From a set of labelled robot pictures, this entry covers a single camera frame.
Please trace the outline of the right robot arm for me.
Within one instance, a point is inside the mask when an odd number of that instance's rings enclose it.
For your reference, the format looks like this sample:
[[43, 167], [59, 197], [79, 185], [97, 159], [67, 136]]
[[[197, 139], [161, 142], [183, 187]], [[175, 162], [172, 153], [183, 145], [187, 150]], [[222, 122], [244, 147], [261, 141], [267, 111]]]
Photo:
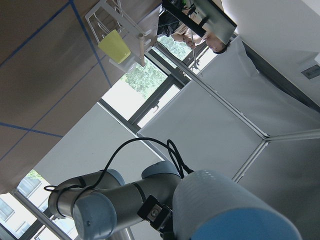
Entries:
[[138, 211], [149, 196], [160, 206], [172, 207], [173, 194], [180, 183], [175, 166], [160, 161], [147, 167], [141, 180], [125, 183], [114, 169], [70, 178], [48, 198], [48, 208], [59, 219], [74, 220], [82, 240], [107, 239], [145, 220]]

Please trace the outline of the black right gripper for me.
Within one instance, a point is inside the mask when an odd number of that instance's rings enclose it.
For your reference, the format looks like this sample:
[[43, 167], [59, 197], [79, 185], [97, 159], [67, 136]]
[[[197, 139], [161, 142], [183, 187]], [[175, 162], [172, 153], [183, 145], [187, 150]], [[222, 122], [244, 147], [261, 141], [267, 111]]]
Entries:
[[150, 223], [150, 226], [160, 235], [174, 235], [173, 211], [161, 204], [153, 195], [144, 201], [137, 215]]

